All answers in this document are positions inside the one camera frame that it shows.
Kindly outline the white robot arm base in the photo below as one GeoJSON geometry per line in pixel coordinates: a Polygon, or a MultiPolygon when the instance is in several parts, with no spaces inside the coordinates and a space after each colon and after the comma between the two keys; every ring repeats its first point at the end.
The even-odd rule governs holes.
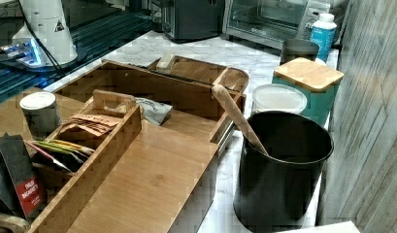
{"type": "Polygon", "coordinates": [[[65,68],[80,58],[67,26],[62,0],[18,0],[24,24],[12,42],[0,48],[32,68],[65,68]]]}

